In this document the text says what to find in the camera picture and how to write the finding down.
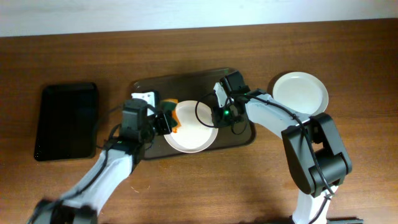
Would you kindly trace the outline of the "green orange sponge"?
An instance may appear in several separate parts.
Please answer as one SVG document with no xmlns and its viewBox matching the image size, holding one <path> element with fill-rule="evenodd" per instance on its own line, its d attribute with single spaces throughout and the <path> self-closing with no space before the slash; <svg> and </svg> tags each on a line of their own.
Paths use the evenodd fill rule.
<svg viewBox="0 0 398 224">
<path fill-rule="evenodd" d="M 173 133 L 177 133 L 178 128 L 181 127 L 176 112 L 177 105 L 178 105 L 178 100 L 171 98 L 162 100 L 160 103 L 161 110 L 164 112 L 168 125 Z"/>
</svg>

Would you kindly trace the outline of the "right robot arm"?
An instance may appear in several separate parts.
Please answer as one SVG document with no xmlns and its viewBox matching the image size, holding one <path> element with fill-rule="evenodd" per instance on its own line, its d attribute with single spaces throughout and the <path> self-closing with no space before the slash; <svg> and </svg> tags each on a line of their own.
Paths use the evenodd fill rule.
<svg viewBox="0 0 398 224">
<path fill-rule="evenodd" d="M 330 223 L 326 215 L 332 198 L 352 162 L 328 114 L 299 113 L 276 102 L 262 90 L 215 90 L 217 127 L 232 126 L 245 115 L 281 138 L 290 175 L 299 189 L 290 223 Z"/>
</svg>

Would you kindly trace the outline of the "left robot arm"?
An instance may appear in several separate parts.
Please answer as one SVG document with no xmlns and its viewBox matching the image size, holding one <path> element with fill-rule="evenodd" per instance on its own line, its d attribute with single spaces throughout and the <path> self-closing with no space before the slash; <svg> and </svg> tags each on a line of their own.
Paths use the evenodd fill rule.
<svg viewBox="0 0 398 224">
<path fill-rule="evenodd" d="M 116 187 L 143 160 L 156 135 L 172 132 L 179 125 L 173 109 L 155 110 L 143 118 L 123 109 L 122 122 L 111 130 L 95 165 L 58 199 L 41 200 L 28 223 L 97 223 L 98 215 Z"/>
</svg>

